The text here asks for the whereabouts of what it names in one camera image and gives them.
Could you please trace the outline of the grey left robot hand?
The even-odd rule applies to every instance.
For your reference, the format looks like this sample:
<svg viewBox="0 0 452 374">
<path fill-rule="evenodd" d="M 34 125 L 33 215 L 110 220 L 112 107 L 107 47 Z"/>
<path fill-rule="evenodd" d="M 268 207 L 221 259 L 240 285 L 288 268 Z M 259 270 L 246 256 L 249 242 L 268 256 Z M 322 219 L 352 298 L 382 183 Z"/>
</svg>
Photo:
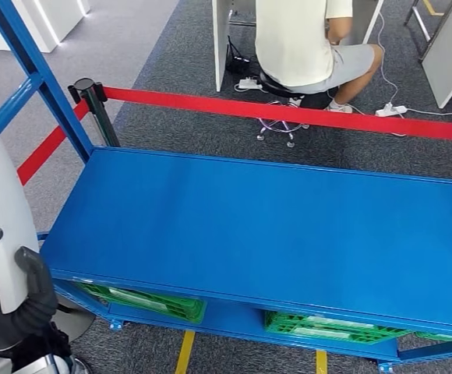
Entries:
<svg viewBox="0 0 452 374">
<path fill-rule="evenodd" d="M 0 239 L 3 231 L 0 228 Z M 0 306 L 0 351 L 12 348 L 33 334 L 40 334 L 58 307 L 49 269 L 37 252 L 25 246 L 14 259 L 27 278 L 27 294 L 13 312 L 3 313 Z"/>
</svg>

